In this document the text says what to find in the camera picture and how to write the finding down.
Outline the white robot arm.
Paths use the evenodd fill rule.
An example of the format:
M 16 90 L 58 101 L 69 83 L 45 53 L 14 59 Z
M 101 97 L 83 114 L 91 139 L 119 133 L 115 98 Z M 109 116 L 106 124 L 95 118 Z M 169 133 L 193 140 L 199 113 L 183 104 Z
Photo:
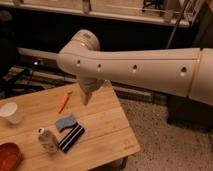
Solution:
M 103 52 L 95 34 L 78 31 L 57 55 L 88 96 L 110 80 L 213 106 L 213 49 Z

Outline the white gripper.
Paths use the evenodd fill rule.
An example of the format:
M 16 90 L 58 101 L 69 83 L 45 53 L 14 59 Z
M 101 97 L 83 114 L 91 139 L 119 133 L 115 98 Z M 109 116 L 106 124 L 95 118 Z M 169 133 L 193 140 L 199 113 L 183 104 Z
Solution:
M 89 77 L 77 77 L 77 82 L 80 88 L 84 91 L 80 93 L 81 102 L 83 105 L 87 105 L 92 97 L 92 92 L 98 90 L 102 84 L 103 80 Z

